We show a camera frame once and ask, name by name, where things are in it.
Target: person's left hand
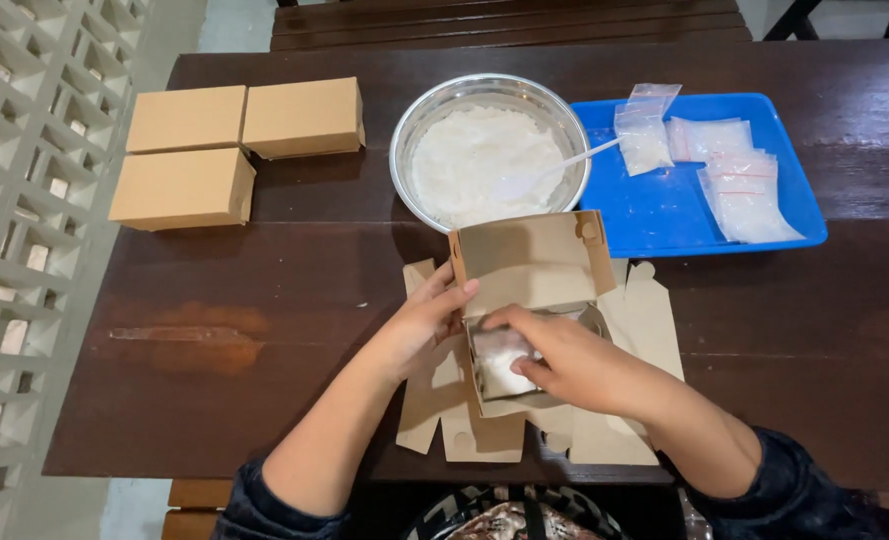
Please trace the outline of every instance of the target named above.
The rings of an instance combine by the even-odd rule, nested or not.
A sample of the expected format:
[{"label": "person's left hand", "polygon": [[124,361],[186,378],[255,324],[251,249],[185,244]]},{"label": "person's left hand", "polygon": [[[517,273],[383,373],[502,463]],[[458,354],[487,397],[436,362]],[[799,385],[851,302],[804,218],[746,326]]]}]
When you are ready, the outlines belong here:
[{"label": "person's left hand", "polygon": [[428,341],[438,345],[461,331],[458,310],[478,292],[478,281],[470,279],[464,287],[447,287],[454,280],[449,260],[430,276],[401,309],[371,338],[366,348],[377,356],[388,375],[402,382],[419,366],[414,356]]}]

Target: white plastic spoon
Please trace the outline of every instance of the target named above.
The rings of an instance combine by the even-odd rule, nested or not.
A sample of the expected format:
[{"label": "white plastic spoon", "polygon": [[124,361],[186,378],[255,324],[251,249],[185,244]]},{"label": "white plastic spoon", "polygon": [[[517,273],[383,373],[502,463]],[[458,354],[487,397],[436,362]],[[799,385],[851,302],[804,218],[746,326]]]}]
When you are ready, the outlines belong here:
[{"label": "white plastic spoon", "polygon": [[548,176],[551,173],[558,172],[559,170],[566,169],[582,160],[586,160],[591,156],[594,156],[596,153],[601,152],[602,150],[606,150],[615,144],[621,142],[621,139],[624,136],[621,135],[615,140],[607,141],[606,143],[595,146],[594,148],[588,150],[584,153],[578,153],[574,157],[570,159],[565,159],[561,163],[557,165],[552,165],[543,171],[538,172],[534,176],[530,177],[514,177],[514,176],[506,176],[502,177],[498,183],[494,185],[491,194],[494,199],[497,201],[512,201],[514,199],[518,199],[523,197],[528,191],[531,191],[534,188],[534,185],[537,184],[538,180]]}]

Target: stainless steel bowl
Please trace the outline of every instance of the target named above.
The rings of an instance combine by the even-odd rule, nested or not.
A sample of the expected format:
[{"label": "stainless steel bowl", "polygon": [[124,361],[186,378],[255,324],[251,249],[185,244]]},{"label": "stainless steel bowl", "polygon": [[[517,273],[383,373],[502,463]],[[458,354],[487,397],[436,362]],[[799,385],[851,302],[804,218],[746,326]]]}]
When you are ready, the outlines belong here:
[{"label": "stainless steel bowl", "polygon": [[[498,107],[534,118],[539,129],[552,130],[565,159],[590,149],[587,132],[571,106],[537,82],[513,75],[479,73],[438,84],[417,98],[397,123],[390,140],[389,159],[390,176],[404,204],[421,221],[442,233],[448,233],[450,228],[427,215],[414,196],[411,159],[417,141],[432,124],[453,111],[466,111],[474,106]],[[561,184],[551,195],[551,212],[570,211],[581,199],[590,173],[590,158],[568,167]]]}]

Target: person's right hand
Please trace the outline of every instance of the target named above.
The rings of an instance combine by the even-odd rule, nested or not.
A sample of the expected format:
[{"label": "person's right hand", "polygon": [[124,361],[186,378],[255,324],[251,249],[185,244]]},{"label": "person's right hand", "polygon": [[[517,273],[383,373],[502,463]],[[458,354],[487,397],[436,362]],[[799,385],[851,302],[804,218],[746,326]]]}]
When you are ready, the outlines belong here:
[{"label": "person's right hand", "polygon": [[538,318],[513,303],[492,313],[484,328],[503,324],[527,338],[547,362],[519,358],[511,371],[581,409],[643,422],[659,407],[657,387],[673,379],[567,317]]}]

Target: blue plastic tray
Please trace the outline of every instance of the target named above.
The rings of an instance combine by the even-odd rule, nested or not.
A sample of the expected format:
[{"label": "blue plastic tray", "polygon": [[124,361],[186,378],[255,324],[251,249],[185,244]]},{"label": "blue plastic tray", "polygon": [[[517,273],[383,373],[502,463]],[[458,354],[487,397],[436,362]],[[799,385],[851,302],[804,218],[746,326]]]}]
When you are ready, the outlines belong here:
[{"label": "blue plastic tray", "polygon": [[[572,104],[587,129],[591,146],[614,139],[614,107],[627,100]],[[741,244],[725,240],[704,200],[696,171],[703,163],[676,163],[628,176],[618,148],[593,157],[581,208],[597,209],[605,221],[614,258],[679,257],[802,248],[822,243],[827,228],[804,177],[788,134],[771,100],[762,94],[683,95],[667,115],[687,120],[750,120],[754,147],[777,155],[777,203],[803,240]]]}]

